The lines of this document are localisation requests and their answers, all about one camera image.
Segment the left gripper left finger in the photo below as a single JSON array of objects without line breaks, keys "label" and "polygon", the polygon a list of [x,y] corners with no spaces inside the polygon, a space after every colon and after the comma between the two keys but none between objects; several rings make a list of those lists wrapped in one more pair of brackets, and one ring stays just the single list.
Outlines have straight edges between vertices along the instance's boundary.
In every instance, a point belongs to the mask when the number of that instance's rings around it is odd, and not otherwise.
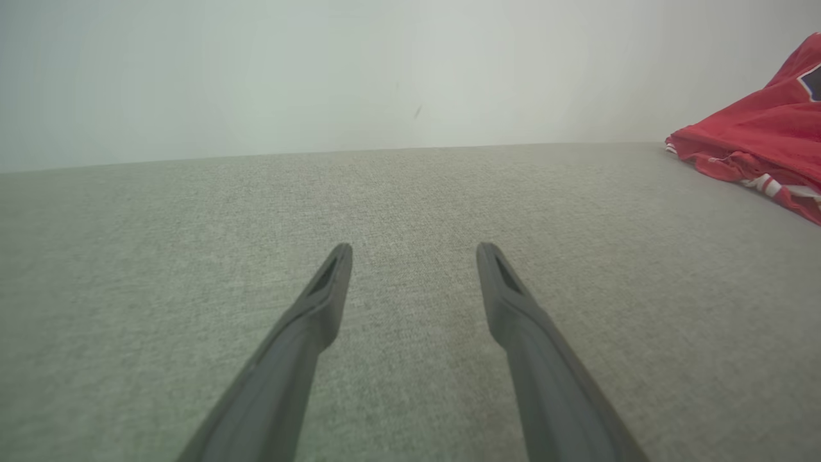
[{"label": "left gripper left finger", "polygon": [[181,461],[291,461],[320,354],[337,338],[353,250],[332,249],[182,450]]}]

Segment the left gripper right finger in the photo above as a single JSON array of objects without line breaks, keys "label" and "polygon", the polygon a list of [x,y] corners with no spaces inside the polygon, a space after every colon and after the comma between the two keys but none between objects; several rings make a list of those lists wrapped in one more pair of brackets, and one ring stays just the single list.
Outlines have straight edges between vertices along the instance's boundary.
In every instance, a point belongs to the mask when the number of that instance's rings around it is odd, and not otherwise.
[{"label": "left gripper right finger", "polygon": [[645,461],[603,391],[492,243],[476,249],[485,315],[505,350],[531,461]]}]

